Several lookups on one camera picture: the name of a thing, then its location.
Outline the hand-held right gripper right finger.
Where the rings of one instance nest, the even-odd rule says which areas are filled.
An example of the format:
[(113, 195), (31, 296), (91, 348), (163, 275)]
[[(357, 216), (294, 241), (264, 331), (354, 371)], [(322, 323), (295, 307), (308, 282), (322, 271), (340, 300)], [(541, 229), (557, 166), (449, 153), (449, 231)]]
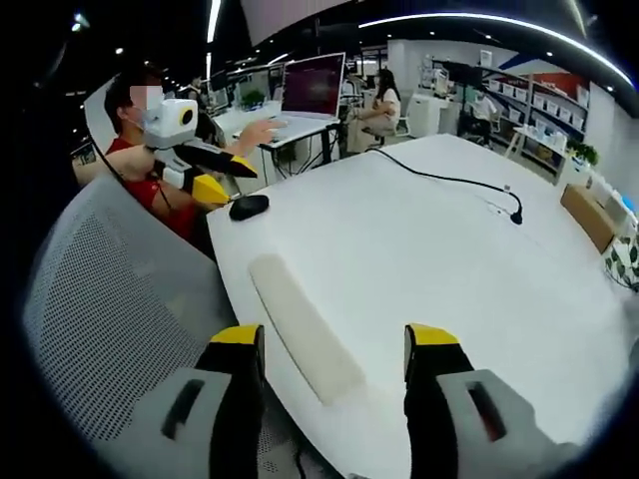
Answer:
[(404, 330), (403, 411), (413, 478), (548, 478), (564, 447), (533, 406), (488, 369), (476, 369), (444, 329)]

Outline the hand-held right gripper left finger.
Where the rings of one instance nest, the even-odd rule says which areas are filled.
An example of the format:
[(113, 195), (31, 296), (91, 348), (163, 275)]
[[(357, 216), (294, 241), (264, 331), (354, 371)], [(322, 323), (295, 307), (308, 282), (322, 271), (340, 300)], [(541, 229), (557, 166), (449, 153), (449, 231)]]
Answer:
[(119, 478), (255, 478), (265, 409), (260, 324), (214, 335), (193, 368), (143, 395), (99, 451)]

